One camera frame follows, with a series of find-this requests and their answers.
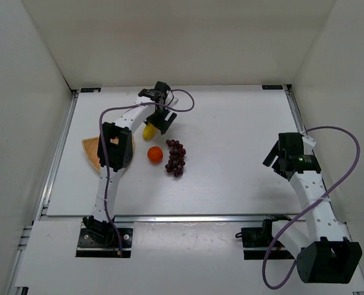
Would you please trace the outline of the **yellow fake lemon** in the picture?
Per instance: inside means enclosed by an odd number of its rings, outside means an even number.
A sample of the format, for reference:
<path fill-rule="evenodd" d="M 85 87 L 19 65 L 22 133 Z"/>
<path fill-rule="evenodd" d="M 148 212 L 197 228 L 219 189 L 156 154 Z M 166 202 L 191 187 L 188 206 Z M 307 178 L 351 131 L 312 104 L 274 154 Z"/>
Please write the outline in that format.
<path fill-rule="evenodd" d="M 147 123 L 142 132 L 142 138 L 145 141 L 150 141 L 154 138 L 157 133 L 157 129 L 150 123 Z"/>

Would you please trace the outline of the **fake orange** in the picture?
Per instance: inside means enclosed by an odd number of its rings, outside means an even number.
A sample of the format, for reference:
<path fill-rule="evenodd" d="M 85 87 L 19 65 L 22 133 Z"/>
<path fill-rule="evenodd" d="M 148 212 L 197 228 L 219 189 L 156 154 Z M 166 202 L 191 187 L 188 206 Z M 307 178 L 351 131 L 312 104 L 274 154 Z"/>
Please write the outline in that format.
<path fill-rule="evenodd" d="M 163 160 L 163 151 L 158 146 L 150 147 L 147 151 L 147 157 L 152 163 L 160 163 Z"/>

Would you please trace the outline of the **dark red fake grapes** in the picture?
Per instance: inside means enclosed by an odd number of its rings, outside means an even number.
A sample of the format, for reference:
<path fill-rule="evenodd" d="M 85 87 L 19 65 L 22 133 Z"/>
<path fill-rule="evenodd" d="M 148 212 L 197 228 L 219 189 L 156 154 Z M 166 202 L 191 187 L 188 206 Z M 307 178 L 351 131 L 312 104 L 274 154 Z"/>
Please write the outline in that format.
<path fill-rule="evenodd" d="M 169 159 L 165 170 L 169 175 L 180 178 L 184 173 L 186 150 L 179 140 L 166 140 L 169 149 Z"/>

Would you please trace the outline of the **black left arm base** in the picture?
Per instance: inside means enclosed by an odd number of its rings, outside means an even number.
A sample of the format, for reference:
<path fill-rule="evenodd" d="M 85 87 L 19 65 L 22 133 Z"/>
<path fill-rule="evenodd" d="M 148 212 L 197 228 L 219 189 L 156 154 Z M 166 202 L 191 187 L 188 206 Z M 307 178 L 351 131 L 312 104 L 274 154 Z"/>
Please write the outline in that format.
<path fill-rule="evenodd" d="M 123 258 L 131 257 L 133 244 L 133 228 L 119 228 L 122 250 L 113 227 L 105 234 L 98 234 L 87 229 L 83 224 L 77 241 L 76 257 L 78 258 Z"/>

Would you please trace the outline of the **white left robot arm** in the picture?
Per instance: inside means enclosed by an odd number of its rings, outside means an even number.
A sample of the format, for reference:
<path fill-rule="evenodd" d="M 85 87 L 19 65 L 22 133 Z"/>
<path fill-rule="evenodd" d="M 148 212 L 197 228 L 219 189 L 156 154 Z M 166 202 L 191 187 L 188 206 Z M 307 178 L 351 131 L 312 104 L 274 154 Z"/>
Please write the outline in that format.
<path fill-rule="evenodd" d="M 177 103 L 170 86 L 158 81 L 142 89 L 131 106 L 104 110 L 99 117 L 97 155 L 100 181 L 95 207 L 83 218 L 88 236 L 101 248 L 122 249 L 122 237 L 114 223 L 114 204 L 122 173 L 133 158 L 133 135 L 141 124 L 153 125 L 163 135 L 176 118 Z"/>

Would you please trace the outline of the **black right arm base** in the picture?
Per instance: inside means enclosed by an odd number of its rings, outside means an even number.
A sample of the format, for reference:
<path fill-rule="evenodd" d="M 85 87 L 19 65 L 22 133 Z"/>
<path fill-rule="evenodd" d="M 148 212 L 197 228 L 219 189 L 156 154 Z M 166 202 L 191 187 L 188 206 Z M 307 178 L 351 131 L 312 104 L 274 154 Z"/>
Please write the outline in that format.
<path fill-rule="evenodd" d="M 235 234 L 236 239 L 242 241 L 245 261 L 262 261 L 269 244 L 273 239 L 273 223 L 277 221 L 289 221 L 285 216 L 273 216 L 262 221 L 260 226 L 243 227 Z M 286 250 L 281 242 L 276 242 L 270 250 L 269 260 L 291 260 L 293 256 Z"/>

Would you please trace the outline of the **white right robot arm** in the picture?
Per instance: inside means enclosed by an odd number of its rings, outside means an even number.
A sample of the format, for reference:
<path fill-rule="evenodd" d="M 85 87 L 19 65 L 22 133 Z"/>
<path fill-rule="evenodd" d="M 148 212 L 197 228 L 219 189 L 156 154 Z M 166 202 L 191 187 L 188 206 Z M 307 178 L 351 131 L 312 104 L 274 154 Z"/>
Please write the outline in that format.
<path fill-rule="evenodd" d="M 292 255 L 292 268 L 303 283 L 348 284 L 362 257 L 358 242 L 352 242 L 335 218 L 324 187 L 321 167 L 312 150 L 316 141 L 298 132 L 280 133 L 263 161 L 285 178 L 301 205 L 301 212 L 288 222 L 272 223 L 273 239 L 263 258 L 266 267 L 276 242 Z"/>

